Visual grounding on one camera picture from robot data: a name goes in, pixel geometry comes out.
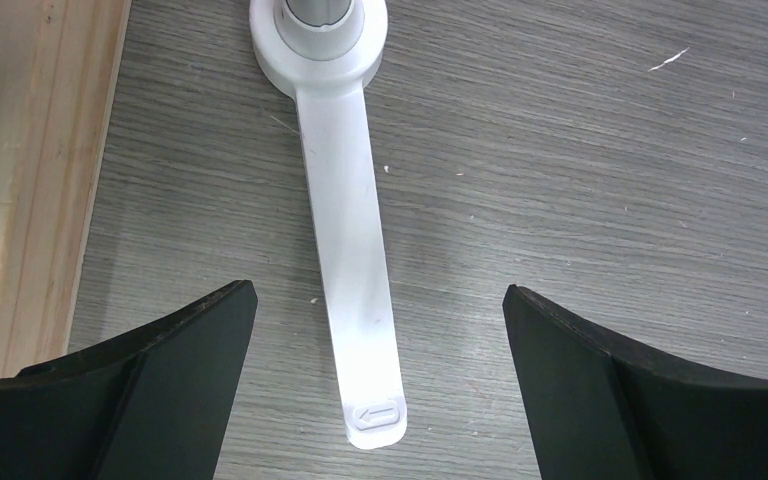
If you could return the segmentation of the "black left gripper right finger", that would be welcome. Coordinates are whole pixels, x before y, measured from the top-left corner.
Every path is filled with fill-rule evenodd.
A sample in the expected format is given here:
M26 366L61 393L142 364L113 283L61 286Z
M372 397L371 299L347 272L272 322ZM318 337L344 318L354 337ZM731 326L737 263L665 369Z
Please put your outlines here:
M503 300L545 479L768 479L768 379L683 359L527 288Z

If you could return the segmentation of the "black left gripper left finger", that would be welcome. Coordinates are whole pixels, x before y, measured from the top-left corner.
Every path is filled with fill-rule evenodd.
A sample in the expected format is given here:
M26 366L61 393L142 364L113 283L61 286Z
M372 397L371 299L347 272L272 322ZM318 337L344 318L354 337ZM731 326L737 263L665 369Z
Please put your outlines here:
M0 378L0 479L210 479L258 299L236 280Z

